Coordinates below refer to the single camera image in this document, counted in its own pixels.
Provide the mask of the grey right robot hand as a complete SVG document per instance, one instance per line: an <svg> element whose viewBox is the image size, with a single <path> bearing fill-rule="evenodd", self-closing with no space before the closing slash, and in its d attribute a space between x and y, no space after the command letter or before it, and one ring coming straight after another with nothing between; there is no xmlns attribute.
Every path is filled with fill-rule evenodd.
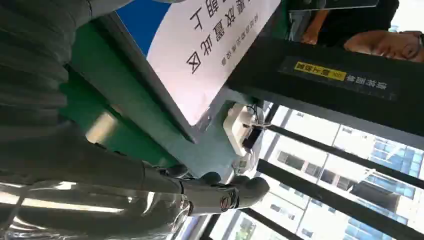
<svg viewBox="0 0 424 240"><path fill-rule="evenodd" d="M41 127L2 125L0 176L20 184L66 181L184 195L194 215L249 208L270 189L261 177L237 176L229 184L220 184L215 172L198 179L170 176L162 168L89 142L72 122Z"/></svg>

